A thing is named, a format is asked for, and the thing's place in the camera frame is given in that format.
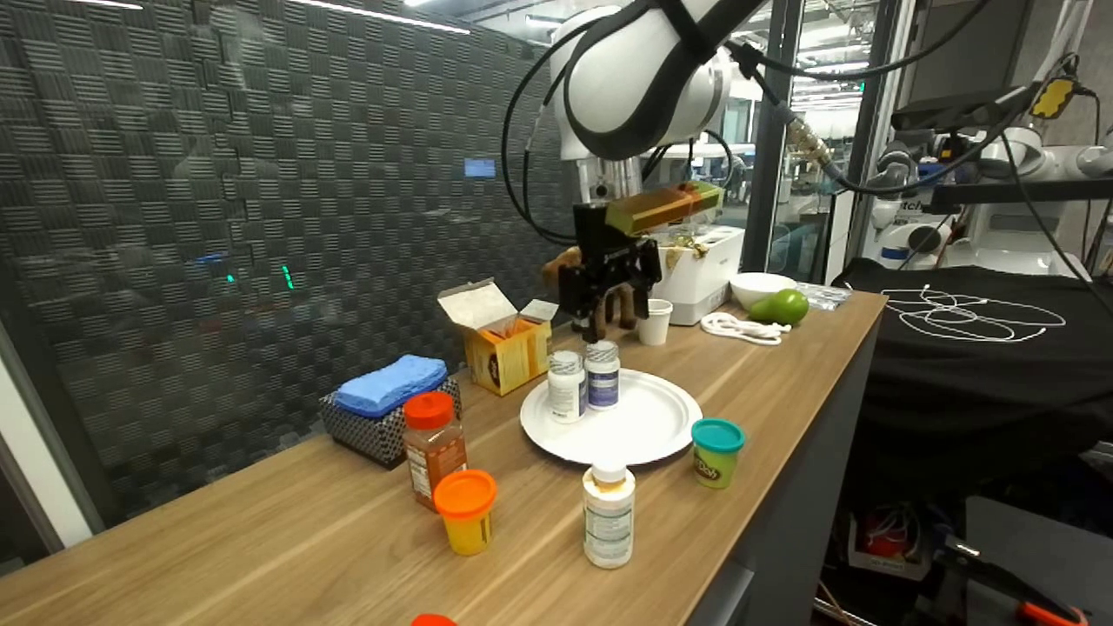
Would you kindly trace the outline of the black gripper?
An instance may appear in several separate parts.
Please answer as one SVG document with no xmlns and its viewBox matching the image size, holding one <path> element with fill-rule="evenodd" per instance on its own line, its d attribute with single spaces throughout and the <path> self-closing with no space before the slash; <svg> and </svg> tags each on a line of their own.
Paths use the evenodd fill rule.
<svg viewBox="0 0 1113 626">
<path fill-rule="evenodd" d="M 632 311 L 647 321 L 652 289 L 660 280 L 660 254 L 652 236 L 623 236 L 602 210 L 579 204 L 574 232 L 581 264 L 572 271 L 572 304 L 589 305 L 583 340 L 595 343 L 610 328 L 610 289 L 631 280 Z"/>
</svg>

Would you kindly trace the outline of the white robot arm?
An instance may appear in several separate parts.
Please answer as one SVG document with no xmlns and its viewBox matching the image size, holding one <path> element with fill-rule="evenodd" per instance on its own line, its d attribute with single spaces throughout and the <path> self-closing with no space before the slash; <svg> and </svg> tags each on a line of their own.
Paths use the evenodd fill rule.
<svg viewBox="0 0 1113 626">
<path fill-rule="evenodd" d="M 696 138 L 724 101 L 716 49 L 762 0 L 631 0 L 589 22 L 553 62 L 559 133 L 579 163 L 574 247 L 556 264 L 559 311 L 589 343 L 652 317 L 654 232 L 724 204 L 705 180 L 645 189 L 641 159 Z"/>
</svg>

